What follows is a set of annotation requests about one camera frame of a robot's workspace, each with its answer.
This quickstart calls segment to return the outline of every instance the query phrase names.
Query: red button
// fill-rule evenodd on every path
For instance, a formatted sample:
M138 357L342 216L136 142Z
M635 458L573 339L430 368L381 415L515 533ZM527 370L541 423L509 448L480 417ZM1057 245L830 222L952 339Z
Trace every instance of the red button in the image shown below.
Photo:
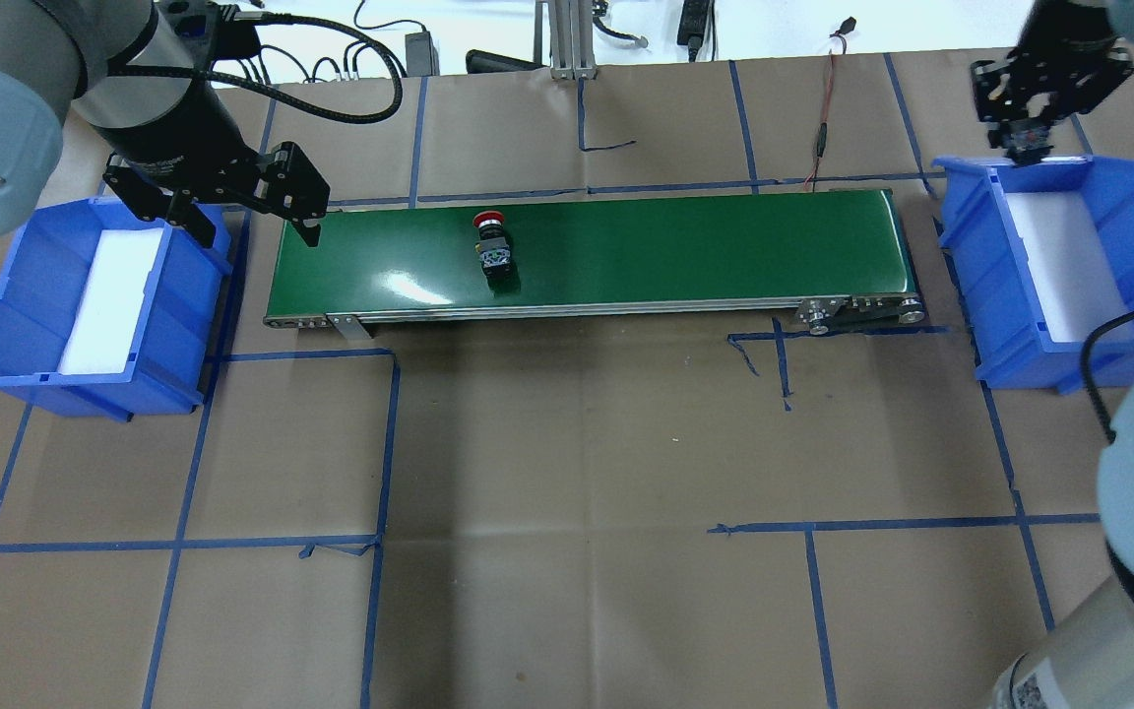
M486 212L475 214L475 220L473 220L472 223L475 225L475 228L481 228L481 225L486 220L499 220L501 223L505 223L505 214L497 210L489 210Z

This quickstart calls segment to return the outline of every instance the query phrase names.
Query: cable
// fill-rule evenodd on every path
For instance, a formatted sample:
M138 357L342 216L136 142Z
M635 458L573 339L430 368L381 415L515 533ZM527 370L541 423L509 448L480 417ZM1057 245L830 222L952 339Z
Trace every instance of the cable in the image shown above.
M358 69L356 69L356 58L361 57L362 52L365 52L366 49L370 49L370 47L363 44L356 49L356 52L353 52L353 76L359 77Z
M312 81L320 81L319 77L318 77L318 69L321 66L323 66L324 62L330 62L330 66L335 69L335 77L336 78L340 78L342 76L342 73L339 70L339 65L337 62L335 62L335 59L331 59L330 57L323 57L321 59L318 59L318 62L314 64L314 73L312 73L312 76L311 76Z
M650 41L640 34L629 34L626 32L613 31L613 28L608 27L607 23L602 22L602 18L607 17L607 14L611 10L611 3L608 0L593 0L593 26L598 27L599 32L607 36L613 36L616 40L631 41L640 49L646 49L650 45Z
M838 26L833 34L829 35L831 40L838 40L843 43L843 54L847 53L847 33L855 29L855 18L843 19L843 24ZM816 180L820 178L820 161L824 158L824 147L829 143L829 108L831 107L833 100L833 69L837 68L837 56L833 54L833 50L829 50L829 71L827 77L824 77L824 95L822 102L820 102L820 127L816 129L816 143L813 149L813 160L811 161L811 174L807 179L802 182L802 187L804 192L811 189L811 192L816 192Z
M650 41L646 37L644 37L644 36L640 36L640 35L635 35L635 34L629 34L629 33L626 33L626 32L613 31L613 28L608 27L607 24L602 23L602 18L593 18L593 26L598 27L599 32L602 32L602 34L604 34L607 36L613 36L613 37L616 37L616 40L631 41L631 43L634 43L634 44L636 44L638 47L649 47L650 45Z
M256 68L256 62L253 62L251 58L247 59L248 68L252 69L252 81L257 82L257 84L263 85L265 78L261 77L261 69Z
M706 9L706 34L712 37L712 61L720 54L720 28L716 26L716 0Z
M344 71L349 71L349 64L347 62L347 53L352 52L352 50L353 50L353 49L354 49L355 47L364 47L364 44L361 44L361 42L359 42L359 41L355 41L354 43L352 43L352 44L347 45L347 47L346 47L346 48L344 49L344 58L342 58L342 60L341 60L341 62L342 62L342 67L344 67ZM353 75L356 75L356 64L353 64Z
M1097 378L1093 377L1093 346L1107 332L1129 323L1131 320L1134 320L1134 310L1128 314L1110 320L1110 322L1102 324L1102 327L1093 329L1093 332L1084 340L1083 349L1078 352L1078 373L1084 378L1084 389L1088 390L1089 398L1093 400L1093 412L1097 412L1097 422L1101 425L1101 430L1106 432L1106 439L1110 444L1115 442L1117 434L1110 425L1110 412L1106 407L1106 400L1101 398L1101 390L1098 389Z
M257 53L256 62L261 64L261 84L266 86L273 84L273 79L270 78L270 67L265 67L265 58Z
M139 77L163 77L163 78L203 78L208 81L220 82L220 84L229 84L231 86L239 86L239 88L246 88L253 91L253 93L260 93L262 95L269 95L270 99L279 101L279 103L285 103L288 107L296 108L297 111L303 111L310 113L310 116L318 116L320 118L327 118L329 121L340 123L340 124L374 124L379 121L387 120L392 113L397 112L400 108L400 101L405 98L405 88L400 85L400 76L396 73L396 64L392 62L392 54L387 47L379 43L379 41L371 40L365 34L350 26L344 26L344 24L332 22L331 19L323 18L305 18L298 17L298 15L287 15L278 12L265 12L261 15L260 18L245 19L244 22L252 22L259 26L274 26L274 24L302 24L303 26L320 26L324 28L333 28L335 32L341 32L346 35L354 37L355 40L364 41L365 44L370 45L370 49L374 49L374 53L379 54L379 58L383 59L383 65L388 67L388 71L391 73L391 103L388 103L387 108L382 111L374 113L344 113L340 111L332 111L329 108L316 107L314 103L307 101L302 101L296 99L295 95L289 93L282 93L273 86L261 86L253 84L253 82L244 79L243 77L237 77L235 75L228 75L223 71L214 71L212 69L197 69L192 67L138 67L138 66L122 66L122 67L111 67L108 69L109 76L139 76Z
M262 44L261 45L262 52L265 52L266 49L273 49L274 52L278 52L278 53L282 54L284 57L286 57L288 59L291 59L293 64L296 64L296 67L298 69L301 69L301 73L303 75L305 75L305 81L310 81L310 69L305 68L305 64L302 64L301 59L296 58L296 54L293 54L291 52L287 52L286 49L279 49L279 47L274 47L273 44Z
M428 32L428 26L418 22L418 19L409 19L409 18L392 19L390 23L381 24L381 26L359 26L359 24L356 24L356 15L362 14L362 8L364 8L364 6L365 6L365 0L361 0L359 3L356 5L356 10L353 10L353 26L355 26L356 28L364 28L364 31L366 32L373 32L375 31L375 28L397 26L398 24L414 24L414 26L418 26L423 32Z
M244 79L244 77L235 75L228 75L228 73L225 71L184 67L126 66L109 69L108 76L203 78L208 81L215 81L218 84L229 84L231 86L239 86L239 88L246 88L253 93L269 95L270 99L274 99L279 103L295 108L297 111L310 113L310 116L318 116L319 118L327 118L327 120L338 124L376 124L379 121L387 120L387 118L391 118L392 113L397 112L397 108L400 108L401 100L400 83L396 82L396 84L392 84L392 88L395 88L396 93L392 95L391 103L388 104L388 108L383 108L382 111L378 111L375 113L342 113L340 111L332 111L332 109L329 108L321 108L318 104L310 103L307 101L302 101L301 99L296 99L293 94L282 93L282 91L273 88L273 86L262 86L256 84L256 82L251 82Z

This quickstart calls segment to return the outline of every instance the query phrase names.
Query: red wire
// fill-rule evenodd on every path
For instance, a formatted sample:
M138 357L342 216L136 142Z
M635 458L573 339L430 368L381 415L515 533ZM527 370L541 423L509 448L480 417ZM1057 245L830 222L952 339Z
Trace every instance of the red wire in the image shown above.
M841 41L843 54L847 53L846 36L843 36L841 34L836 32L832 35L829 35L829 37L831 37L831 40ZM829 50L829 73L828 76L824 77L824 98L822 99L822 103L820 103L820 123L822 124L829 124L829 107L831 105L833 100L833 68L837 67L837 61L838 59L837 56L833 54L833 50L832 49ZM815 192L816 178L819 177L819 175L820 175L820 155L816 155L813 158L813 162L811 162L811 174L807 176L807 179L802 182L802 188L804 189L804 192L807 192L810 187L813 192Z

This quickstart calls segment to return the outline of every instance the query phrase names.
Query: black cable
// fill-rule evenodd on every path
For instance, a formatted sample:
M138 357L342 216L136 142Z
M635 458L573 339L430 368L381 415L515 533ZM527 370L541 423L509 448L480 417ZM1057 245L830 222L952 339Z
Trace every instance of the black cable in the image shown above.
M262 82L262 84L265 84L266 86L273 84L273 79L270 78L270 67L265 66L265 58L262 57L260 53L257 53L256 54L256 62L261 64L261 82Z
M362 8L364 8L364 6L365 6L365 0L361 0L359 3L356 5L356 10L353 10L353 26L355 26L356 28L364 28L364 31L366 32L372 32L375 31L375 28L384 28L390 26L397 26L398 24L408 23L418 26L423 32L428 32L428 26L418 22L418 19L409 19L409 18L392 19L390 23L379 24L379 26L359 26L359 24L356 24L356 15L362 14Z
M706 34L712 37L712 61L720 54L720 28L716 23L716 0L712 0L711 8L706 12Z
M1134 320L1134 310L1128 314L1110 320L1110 322L1102 324L1102 327L1093 329L1093 332L1084 340L1083 349L1078 352L1078 373L1084 378L1084 389L1088 390L1089 398L1093 400L1093 412L1097 412L1097 422L1101 425L1101 430L1106 432L1106 439L1110 444L1115 442L1117 434L1115 428L1110 425L1110 412L1106 407L1106 400L1101 398L1101 391L1097 387L1097 378L1093 377L1093 346L1097 345L1098 339L1106 336L1106 332L1125 326L1131 320Z
M356 58L361 57L362 52L365 52L366 49L370 49L370 47L363 44L356 49L356 52L353 52L353 76L358 78L361 77L361 73L356 69Z
M347 45L347 47L346 47L346 48L344 49L344 58L342 58L342 60L341 60L341 62L344 64L344 71L349 71L349 66L350 66L350 64L348 64L348 62L347 62L347 53L352 52L352 50L353 50L353 49L354 49L355 47L364 47L364 45L363 45L363 44L361 44L361 42L359 42L359 41L355 41L354 43L352 43L352 44ZM353 67L353 71L356 71L356 66L355 66L355 64L352 64L352 67Z
M649 40L644 36L637 36L635 34L629 34L626 32L613 31L613 28L608 27L607 24L602 23L602 18L593 18L593 26L598 27L599 32L607 36L613 36L616 40L633 41L633 43L644 47L649 44Z
M246 88L253 91L253 93L260 93L262 95L269 95L270 99L279 101L279 103L285 103L288 107L296 108L297 111L303 111L310 113L310 116L318 116L320 118L327 118L329 121L340 123L340 124L374 124L379 121L387 120L392 113L397 112L400 108L400 101L405 98L404 86L400 85L400 76L397 76L396 64L392 62L395 54L388 50L387 47L379 43L379 41L371 40L365 34L350 26L344 26L344 24L332 22L331 19L323 18L305 18L298 17L298 15L285 15L278 12L266 12L262 15L261 18L255 18L251 20L253 24L259 26L274 26L274 24L302 24L303 26L320 26L324 28L333 28L335 32L341 32L346 35L354 37L355 40L364 41L369 44L371 49L374 49L374 53L379 54L379 58L383 59L383 65L388 67L388 71L391 73L391 103L388 103L387 108L382 111L374 113L344 113L340 111L332 111L329 108L316 107L314 103L307 101L302 101L296 99L295 95L289 93L282 93L273 86L261 86L253 84L253 82L237 77L235 75L228 75L225 71L214 71L212 69L197 69L191 67L138 67L138 66L122 66L112 67L108 69L109 76L141 76L141 77L166 77L166 78L204 78L208 81L220 82L220 84L229 84L231 86L239 86L239 88Z
M293 64L296 64L296 67L298 69L301 69L301 73L303 75L305 75L305 81L310 81L310 69L305 68L305 64L302 64L301 59L296 58L296 54L293 54L291 52L287 52L286 49L280 49L280 47L274 47L273 44L262 44L261 45L262 52L265 52L266 49L273 49L274 52L278 52L278 53L282 54L284 57L286 57L288 59L291 59Z
M314 62L314 73L312 73L312 79L318 81L318 69L319 67L323 66L324 62L330 62L330 66L335 69L336 78L341 76L341 71L339 70L339 65L335 62L335 59L331 59L330 57L323 57L321 59L318 59L318 62Z
M264 84L265 81L264 78L261 78L261 69L256 68L256 62L253 62L251 58L247 60L247 62L248 62L248 68L252 69L252 81L257 82L257 84Z

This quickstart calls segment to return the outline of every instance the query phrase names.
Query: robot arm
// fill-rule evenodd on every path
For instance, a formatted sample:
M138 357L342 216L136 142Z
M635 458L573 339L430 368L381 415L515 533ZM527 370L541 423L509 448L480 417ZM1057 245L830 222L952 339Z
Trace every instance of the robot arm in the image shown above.
M315 246L327 180L297 144L265 155L248 147L208 84L218 59L260 52L257 24L291 22L350 32L391 66L376 41L323 19L203 0L0 0L0 235L36 205L70 104L115 150L104 182L141 220L169 220L208 243L213 225L195 203L239 203L282 217ZM382 120L400 103L399 76L392 84L390 108L373 116L311 112Z
M1048 155L1053 125L1099 107L1133 75L1119 36L1134 41L1134 0L1035 0L1017 48L999 62L971 66L991 147L1018 166Z

